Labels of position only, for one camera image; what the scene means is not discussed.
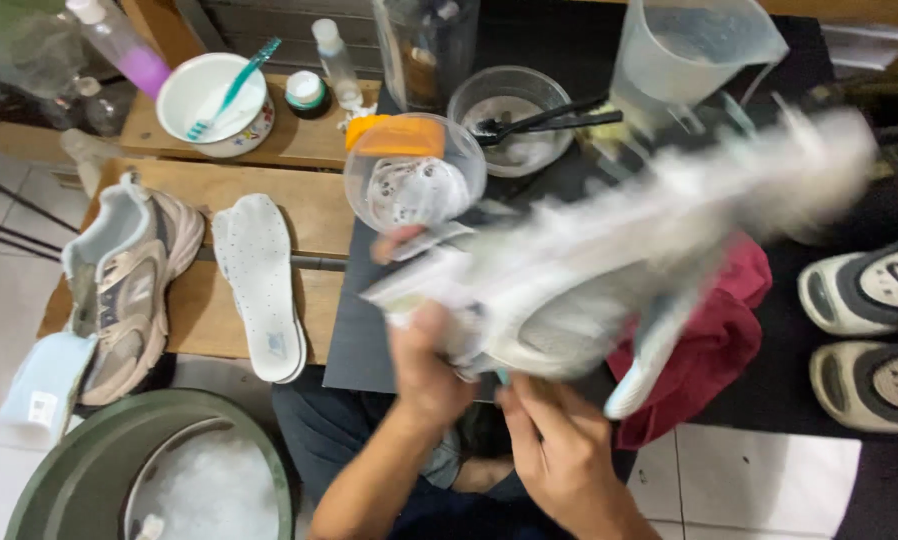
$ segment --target jeans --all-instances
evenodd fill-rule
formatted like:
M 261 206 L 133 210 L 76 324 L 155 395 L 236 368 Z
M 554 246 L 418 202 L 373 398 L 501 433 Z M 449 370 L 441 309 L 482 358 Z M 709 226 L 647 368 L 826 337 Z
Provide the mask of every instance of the jeans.
M 323 372 L 321 366 L 307 366 L 295 381 L 272 386 L 272 406 L 279 428 L 306 494 L 316 505 L 336 475 L 369 441 L 395 399 L 392 394 L 325 388 Z M 623 482 L 629 478 L 634 463 L 635 452 L 613 453 L 613 466 Z M 427 466 L 440 465 L 430 460 Z M 417 508 L 431 510 L 459 502 L 470 512 L 469 506 L 478 505 L 480 499 L 535 507 L 515 471 L 482 495 L 457 494 L 432 485 L 420 475 L 400 519 L 414 515 Z

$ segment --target teal toothbrush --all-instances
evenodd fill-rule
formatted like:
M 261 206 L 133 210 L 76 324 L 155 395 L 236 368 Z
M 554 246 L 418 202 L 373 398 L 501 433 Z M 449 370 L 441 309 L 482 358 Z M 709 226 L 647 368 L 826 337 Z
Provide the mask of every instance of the teal toothbrush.
M 232 84 L 229 84 L 229 89 L 225 92 L 225 96 L 222 97 L 222 104 L 219 106 L 212 119 L 200 118 L 196 120 L 192 127 L 186 131 L 186 139 L 189 141 L 198 141 L 203 133 L 209 131 L 213 127 L 216 120 L 219 119 L 219 115 L 221 115 L 229 105 L 232 104 L 232 101 L 236 99 L 236 96 L 239 95 L 239 91 L 243 88 L 246 81 L 250 79 L 252 72 L 262 66 L 263 63 L 275 53 L 275 49 L 279 46 L 279 43 L 282 43 L 282 39 L 274 37 L 265 43 L 265 46 L 263 46 L 262 49 L 259 49 L 258 53 L 252 55 L 249 59 L 249 63 L 239 71 L 239 75 L 236 75 L 236 79 L 232 81 Z

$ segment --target clear plastic bottle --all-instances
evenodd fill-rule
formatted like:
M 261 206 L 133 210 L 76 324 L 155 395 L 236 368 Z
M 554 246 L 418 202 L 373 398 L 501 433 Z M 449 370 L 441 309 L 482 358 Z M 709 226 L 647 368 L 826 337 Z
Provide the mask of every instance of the clear plastic bottle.
M 356 70 L 346 43 L 339 36 L 339 28 L 332 19 L 319 19 L 312 23 L 312 35 L 318 44 L 319 59 L 332 84 L 335 101 L 347 111 L 355 111 L 363 105 L 363 91 L 359 88 Z
M 99 0 L 66 0 L 66 7 L 82 21 L 83 35 L 140 91 L 155 100 L 171 70 L 162 56 L 133 30 L 126 15 Z
M 126 86 L 126 90 L 131 89 L 131 86 Z M 117 88 L 103 88 L 99 81 L 92 77 L 77 80 L 75 87 L 82 94 L 89 125 L 103 137 L 118 136 L 123 130 L 123 124 L 126 123 L 126 117 L 130 114 L 132 96 L 119 92 Z

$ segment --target beige sneaker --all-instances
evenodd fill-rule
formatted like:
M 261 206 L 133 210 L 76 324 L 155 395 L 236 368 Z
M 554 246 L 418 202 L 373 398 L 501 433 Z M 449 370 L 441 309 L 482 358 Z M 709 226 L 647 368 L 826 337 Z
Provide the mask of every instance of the beige sneaker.
M 169 331 L 166 288 L 196 257 L 203 215 L 124 173 L 99 194 L 93 224 L 62 251 L 72 292 L 70 330 L 98 336 L 79 401 L 103 406 L 143 381 Z

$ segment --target pants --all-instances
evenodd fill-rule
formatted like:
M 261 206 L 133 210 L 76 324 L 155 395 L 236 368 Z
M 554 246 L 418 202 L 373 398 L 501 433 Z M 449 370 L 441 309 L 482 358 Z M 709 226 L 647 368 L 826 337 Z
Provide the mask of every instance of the pants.
M 279 428 L 306 493 L 316 505 L 336 475 L 369 441 L 395 399 L 392 394 L 324 388 L 323 373 L 323 367 L 307 366 L 295 381 L 272 386 L 272 406 Z M 446 444 L 444 439 L 433 451 L 424 472 L 428 469 L 434 472 L 433 477 L 444 476 L 445 461 L 451 460 L 454 452 L 453 448 L 440 448 Z M 616 474 L 627 481 L 635 464 L 635 452 L 616 450 L 612 461 Z M 441 491 L 448 490 L 432 485 L 420 475 L 409 494 L 407 508 L 414 498 Z M 528 497 L 515 471 L 484 495 L 496 501 Z

